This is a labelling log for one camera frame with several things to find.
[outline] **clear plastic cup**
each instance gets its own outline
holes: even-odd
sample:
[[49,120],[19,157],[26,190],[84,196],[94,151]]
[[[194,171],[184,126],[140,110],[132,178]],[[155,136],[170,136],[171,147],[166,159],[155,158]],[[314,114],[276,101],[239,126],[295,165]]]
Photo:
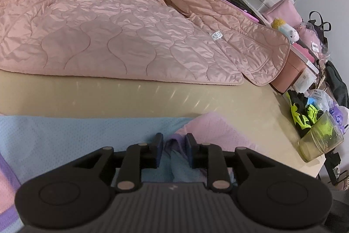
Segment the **clear plastic cup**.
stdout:
[[298,153],[305,162],[325,154],[344,141],[334,118],[326,111],[298,142]]

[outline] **white label sticker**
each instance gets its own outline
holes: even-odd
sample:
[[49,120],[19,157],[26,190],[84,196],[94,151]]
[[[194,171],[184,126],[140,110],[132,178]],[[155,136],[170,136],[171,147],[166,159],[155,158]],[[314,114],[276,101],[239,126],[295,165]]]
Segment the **white label sticker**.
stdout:
[[316,53],[320,52],[317,43],[311,42],[312,50]]
[[220,32],[220,31],[217,31],[216,33],[213,33],[211,35],[212,39],[215,41],[215,40],[218,40],[220,39],[221,37],[223,37],[223,34]]

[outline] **round joint cover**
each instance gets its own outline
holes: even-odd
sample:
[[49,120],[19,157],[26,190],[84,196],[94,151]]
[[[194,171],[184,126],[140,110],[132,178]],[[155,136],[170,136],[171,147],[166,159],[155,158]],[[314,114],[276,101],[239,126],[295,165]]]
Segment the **round joint cover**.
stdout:
[[258,169],[238,188],[246,216],[267,227],[296,230],[321,224],[332,205],[329,189],[296,170]]
[[110,199],[109,187],[91,170],[67,168],[23,184],[17,191],[15,206],[25,225],[57,230],[97,218]]

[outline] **table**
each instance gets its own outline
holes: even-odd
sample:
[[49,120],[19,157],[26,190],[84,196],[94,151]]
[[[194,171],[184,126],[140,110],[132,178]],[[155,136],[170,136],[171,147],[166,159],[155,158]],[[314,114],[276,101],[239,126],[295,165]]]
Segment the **table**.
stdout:
[[195,85],[0,71],[0,113],[69,118],[196,117],[210,111],[269,157],[315,177],[325,158],[305,163],[284,98],[270,85]]

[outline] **plush toy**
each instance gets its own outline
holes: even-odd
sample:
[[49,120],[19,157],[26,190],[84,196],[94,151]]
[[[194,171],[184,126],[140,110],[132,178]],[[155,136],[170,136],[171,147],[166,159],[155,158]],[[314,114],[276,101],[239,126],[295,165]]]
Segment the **plush toy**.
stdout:
[[291,44],[299,40],[299,35],[296,29],[292,28],[290,25],[288,25],[284,20],[280,18],[276,18],[273,21],[272,27],[284,33],[285,36],[291,41]]

